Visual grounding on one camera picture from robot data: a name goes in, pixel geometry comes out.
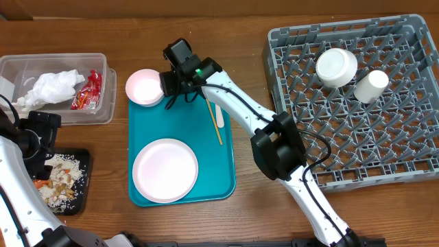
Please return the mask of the pink bowl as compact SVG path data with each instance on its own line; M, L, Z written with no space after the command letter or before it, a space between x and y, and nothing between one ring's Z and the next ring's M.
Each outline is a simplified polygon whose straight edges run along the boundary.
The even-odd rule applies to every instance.
M163 98L159 72L153 69L142 69L134 72L127 80L125 92L135 104L152 107Z

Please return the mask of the wooden chopstick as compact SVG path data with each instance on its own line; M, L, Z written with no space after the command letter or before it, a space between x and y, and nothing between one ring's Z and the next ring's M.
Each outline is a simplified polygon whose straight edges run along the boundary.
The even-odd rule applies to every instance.
M217 134L217 138L218 138L219 144L220 144L220 145L223 145L222 138L221 138L221 134L220 134L220 132L219 132L219 129L218 129L218 127L217 127L217 122L216 122L215 117L214 117L214 115L213 115L213 110L212 110L212 108L211 108L211 103L210 103L210 101L209 101L208 99L205 99L205 100L206 100L206 105L207 105L208 110L209 110L210 115L211 115L211 119L212 119L212 122L213 122L213 125L214 125L214 129L215 129L216 134Z

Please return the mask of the white plastic fork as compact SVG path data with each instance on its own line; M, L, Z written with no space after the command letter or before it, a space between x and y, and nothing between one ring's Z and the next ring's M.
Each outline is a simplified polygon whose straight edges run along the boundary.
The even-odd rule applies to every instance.
M215 105L216 124L218 128L224 127L224 117L220 106Z

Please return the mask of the white napkin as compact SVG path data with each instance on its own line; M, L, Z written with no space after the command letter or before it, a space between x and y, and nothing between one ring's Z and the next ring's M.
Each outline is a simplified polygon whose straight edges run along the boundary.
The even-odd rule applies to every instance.
M46 104L58 104L72 99L75 86L85 81L76 69L60 73L42 74L25 96L19 97L12 105L22 111L42 108Z

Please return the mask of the red snack wrapper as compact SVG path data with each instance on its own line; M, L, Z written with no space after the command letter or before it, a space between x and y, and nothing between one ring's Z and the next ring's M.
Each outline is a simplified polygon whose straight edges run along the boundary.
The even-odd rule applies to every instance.
M71 104L71 110L94 110L102 91L102 74L91 70L88 82L79 90Z

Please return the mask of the pink plate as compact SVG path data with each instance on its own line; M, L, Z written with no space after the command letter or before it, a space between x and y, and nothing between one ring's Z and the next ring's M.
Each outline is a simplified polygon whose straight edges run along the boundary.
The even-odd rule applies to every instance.
M134 186L149 201L165 204L185 197L198 179L193 150L177 139L158 139L136 156L132 168Z

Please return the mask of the light green bowl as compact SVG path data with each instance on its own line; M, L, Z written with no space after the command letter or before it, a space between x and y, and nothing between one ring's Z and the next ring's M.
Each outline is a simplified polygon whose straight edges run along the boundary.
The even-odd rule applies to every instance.
M328 88L339 88L348 84L357 72L357 59L351 51L332 48L318 58L316 73L321 83Z

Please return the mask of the white cup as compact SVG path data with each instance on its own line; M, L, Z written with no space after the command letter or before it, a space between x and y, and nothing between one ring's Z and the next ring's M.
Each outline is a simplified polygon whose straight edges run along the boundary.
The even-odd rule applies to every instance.
M385 72L380 70L371 71L356 84L353 95L360 102L371 104L384 92L388 83L389 77Z

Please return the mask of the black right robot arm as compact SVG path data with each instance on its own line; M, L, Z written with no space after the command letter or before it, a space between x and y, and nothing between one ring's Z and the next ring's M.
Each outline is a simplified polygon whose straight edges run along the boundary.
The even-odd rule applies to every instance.
M333 210L313 181L302 130L286 112L276 114L242 91L211 58L196 55L170 59L171 70L160 74L171 108L179 95L202 96L225 110L250 135L254 161L271 180L292 195L324 246L359 246L359 237Z

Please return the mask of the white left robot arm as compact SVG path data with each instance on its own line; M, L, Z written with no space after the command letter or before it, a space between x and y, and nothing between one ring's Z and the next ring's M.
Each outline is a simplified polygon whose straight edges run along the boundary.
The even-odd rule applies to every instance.
M8 246L142 246L133 234L102 239L63 224L31 177L42 171L61 126L60 115L32 111L10 121L1 113L1 230Z

